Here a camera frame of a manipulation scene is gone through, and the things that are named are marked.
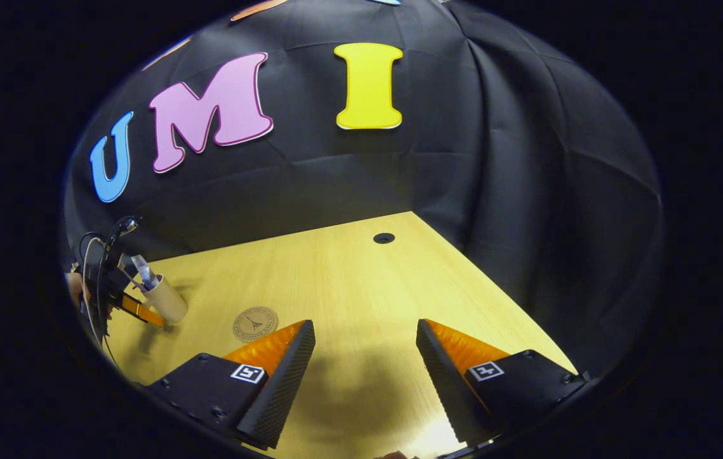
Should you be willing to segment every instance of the black cable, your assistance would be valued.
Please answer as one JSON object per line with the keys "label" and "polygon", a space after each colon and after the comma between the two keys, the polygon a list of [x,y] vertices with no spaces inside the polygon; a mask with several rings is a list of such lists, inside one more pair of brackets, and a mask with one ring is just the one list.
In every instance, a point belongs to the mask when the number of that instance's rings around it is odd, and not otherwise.
{"label": "black cable", "polygon": [[106,338],[106,335],[104,336],[104,343],[107,345],[107,351],[109,351],[109,358],[112,359],[112,361],[115,363],[115,366],[117,369],[121,369],[121,366],[117,364],[117,360],[115,360],[115,357],[112,355],[112,350],[109,349],[109,340]]}
{"label": "black cable", "polygon": [[[81,266],[84,266],[84,253],[81,252],[81,244],[84,244],[84,239],[86,239],[87,236],[90,236],[90,235],[94,235],[94,236],[98,237],[99,239],[104,237],[104,235],[102,235],[101,233],[99,233],[97,231],[88,231],[87,233],[84,233],[84,236],[82,236],[81,239],[79,239],[78,256],[80,256],[80,258],[81,258]],[[73,255],[75,255],[75,248],[76,247],[73,247]]]}
{"label": "black cable", "polygon": [[[102,320],[105,320],[104,312],[101,310],[101,267],[104,265],[104,262],[107,259],[107,255],[110,250],[111,244],[113,244],[114,240],[117,238],[117,233],[119,232],[119,228],[122,223],[128,220],[135,219],[134,215],[129,215],[128,217],[123,217],[117,223],[115,226],[112,227],[112,231],[109,233],[105,246],[104,246],[104,253],[101,254],[100,259],[98,261],[98,279],[96,279],[96,305],[98,306],[98,320],[101,322]],[[104,327],[104,330],[101,332],[101,340],[106,344],[107,351],[109,351],[109,358],[112,359],[112,361],[115,363],[115,366],[120,370],[121,367],[119,364],[117,364],[117,361],[115,360],[115,357],[112,355],[112,349],[109,347],[109,340],[106,338],[107,331],[106,326]]]}

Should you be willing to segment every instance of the coaster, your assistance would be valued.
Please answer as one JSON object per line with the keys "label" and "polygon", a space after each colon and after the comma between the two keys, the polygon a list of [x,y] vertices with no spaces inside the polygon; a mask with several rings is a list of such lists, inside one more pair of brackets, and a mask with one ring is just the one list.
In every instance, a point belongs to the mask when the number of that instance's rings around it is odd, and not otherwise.
{"label": "coaster", "polygon": [[279,317],[277,317],[277,313],[265,306],[256,306],[242,311],[234,319],[233,330],[238,340],[250,343],[269,333],[276,332],[278,324]]}

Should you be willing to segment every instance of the pink letter m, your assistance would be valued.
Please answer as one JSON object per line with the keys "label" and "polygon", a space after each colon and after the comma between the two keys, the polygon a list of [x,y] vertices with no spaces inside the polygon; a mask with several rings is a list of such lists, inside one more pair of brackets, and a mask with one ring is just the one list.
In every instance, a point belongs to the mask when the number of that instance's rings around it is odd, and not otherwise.
{"label": "pink letter m", "polygon": [[155,172],[176,168],[186,157],[183,148],[175,143],[174,131],[195,153],[201,153],[215,112],[219,112],[219,129],[214,134],[217,145],[234,145],[271,131],[274,120],[263,115],[257,92],[257,72],[266,59],[268,54],[256,52],[226,62],[211,78],[202,97],[183,82],[154,96],[149,108],[155,111]]}

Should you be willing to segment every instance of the cardboard tube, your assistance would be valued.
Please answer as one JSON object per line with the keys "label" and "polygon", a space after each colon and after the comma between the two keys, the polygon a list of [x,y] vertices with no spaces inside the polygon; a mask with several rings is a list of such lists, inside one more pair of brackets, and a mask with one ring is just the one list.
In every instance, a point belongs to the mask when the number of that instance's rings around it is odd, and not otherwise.
{"label": "cardboard tube", "polygon": [[169,322],[178,323],[189,312],[189,306],[169,281],[163,278],[163,274],[157,275],[157,287],[145,291],[143,296],[146,297],[148,305],[154,306],[155,311]]}

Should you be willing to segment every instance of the black fabric backdrop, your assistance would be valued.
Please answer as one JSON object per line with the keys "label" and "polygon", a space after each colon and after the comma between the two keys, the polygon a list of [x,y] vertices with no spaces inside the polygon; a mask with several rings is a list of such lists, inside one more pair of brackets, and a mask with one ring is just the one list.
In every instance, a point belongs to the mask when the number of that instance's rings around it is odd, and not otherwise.
{"label": "black fabric backdrop", "polygon": [[[361,41],[404,52],[393,65],[395,129],[335,123],[347,76],[333,49]],[[201,154],[186,146],[178,168],[152,171],[152,97],[176,82],[201,96],[222,64],[252,52],[268,53],[257,85],[274,130],[240,145],[208,142]],[[103,203],[89,154],[130,110],[129,183]],[[111,142],[105,157],[114,164]],[[662,210],[635,125],[574,61],[464,2],[292,0],[237,23],[225,15],[108,97],[65,189],[70,247],[134,213],[145,220],[126,245],[146,259],[407,210],[528,311],[580,371],[607,372],[653,302]]]}

